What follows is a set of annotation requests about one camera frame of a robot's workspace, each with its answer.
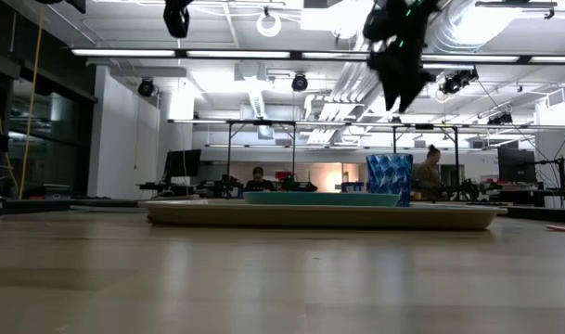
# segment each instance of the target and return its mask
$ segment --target black pole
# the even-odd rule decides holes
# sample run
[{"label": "black pole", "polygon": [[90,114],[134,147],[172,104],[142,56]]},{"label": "black pole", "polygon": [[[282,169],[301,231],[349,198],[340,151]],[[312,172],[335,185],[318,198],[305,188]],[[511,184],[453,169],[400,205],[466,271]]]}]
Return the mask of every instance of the black pole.
[{"label": "black pole", "polygon": [[397,138],[395,136],[395,131],[397,130],[397,126],[393,126],[393,153],[397,153]]},{"label": "black pole", "polygon": [[294,130],[292,131],[292,181],[296,181],[294,178],[294,159],[297,148],[296,137],[297,137],[297,124],[294,124]]},{"label": "black pole", "polygon": [[457,200],[459,200],[459,142],[457,138],[457,128],[454,127],[453,131],[456,137],[456,186],[457,186]]},{"label": "black pole", "polygon": [[226,185],[225,185],[225,189],[226,189],[226,199],[230,198],[230,142],[233,139],[232,138],[233,135],[233,123],[230,122],[228,124],[228,158],[226,160]]}]

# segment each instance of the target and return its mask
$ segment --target ceiling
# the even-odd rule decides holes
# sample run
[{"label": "ceiling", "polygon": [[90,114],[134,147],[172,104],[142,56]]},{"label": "ceiling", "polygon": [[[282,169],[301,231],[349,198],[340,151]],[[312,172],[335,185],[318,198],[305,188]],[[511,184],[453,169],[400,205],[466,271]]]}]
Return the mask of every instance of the ceiling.
[{"label": "ceiling", "polygon": [[[36,21],[39,4],[25,0],[5,1],[27,18]],[[195,6],[189,7],[190,33],[182,40],[173,39],[164,27],[161,4],[134,0],[114,1],[88,0],[86,15],[65,3],[54,5],[55,12],[51,9],[45,11],[45,29],[73,47],[351,50],[357,43],[356,37],[337,40],[331,31],[302,30],[302,14],[308,13],[302,9],[309,0],[286,1],[283,8],[272,6],[272,13],[285,17],[281,19],[281,31],[275,37],[264,37],[257,31],[256,20],[263,12],[259,6],[197,6],[200,1],[197,0]],[[343,2],[348,1],[359,4],[360,9],[341,13],[338,24],[364,19],[368,9],[363,11],[362,8],[369,8],[371,4],[371,0]],[[469,0],[454,0],[454,3],[457,1],[462,3]],[[449,0],[443,0],[442,4],[448,2]],[[476,51],[565,54],[565,1],[559,0],[554,18],[544,19],[546,12],[544,9],[523,10],[495,38]],[[432,24],[442,24],[445,15],[443,13],[438,16]],[[475,28],[482,29],[483,25],[492,23],[493,18],[483,17]],[[247,92],[237,89],[233,83],[236,63],[238,62],[234,60],[131,59],[120,60],[119,68],[114,67],[113,73],[120,75],[120,71],[135,71],[143,67],[185,68],[202,92],[201,98],[196,100],[196,110],[207,115],[222,109],[239,110],[239,106],[249,104]],[[274,75],[273,87],[263,92],[266,105],[303,106],[304,99],[309,94],[329,94],[342,77],[342,72],[346,71],[345,64],[340,62],[264,61],[263,64],[268,71],[277,73]],[[307,92],[291,91],[290,81],[295,71],[306,73],[310,88]],[[451,115],[448,117],[450,120],[471,122],[478,113],[492,109],[494,103],[510,102],[508,108],[512,109],[516,122],[531,122],[533,102],[544,98],[548,92],[565,86],[565,66],[484,65],[478,67],[478,72],[484,88],[477,83],[472,84],[443,102],[444,96],[437,93],[437,85],[430,84],[412,104],[409,116],[406,117],[413,120],[426,117],[424,122],[439,122]],[[161,81],[165,89],[176,83],[176,78]],[[380,91],[371,89],[370,92],[373,93],[369,93],[366,100],[373,103],[375,96],[371,95],[379,94]]]}]

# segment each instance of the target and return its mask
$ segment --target teal tray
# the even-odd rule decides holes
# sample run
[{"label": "teal tray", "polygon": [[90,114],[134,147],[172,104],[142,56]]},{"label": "teal tray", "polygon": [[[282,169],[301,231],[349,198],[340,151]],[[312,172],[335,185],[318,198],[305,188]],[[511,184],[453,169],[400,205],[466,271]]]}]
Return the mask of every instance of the teal tray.
[{"label": "teal tray", "polygon": [[249,204],[394,207],[398,195],[364,193],[245,192]]}]

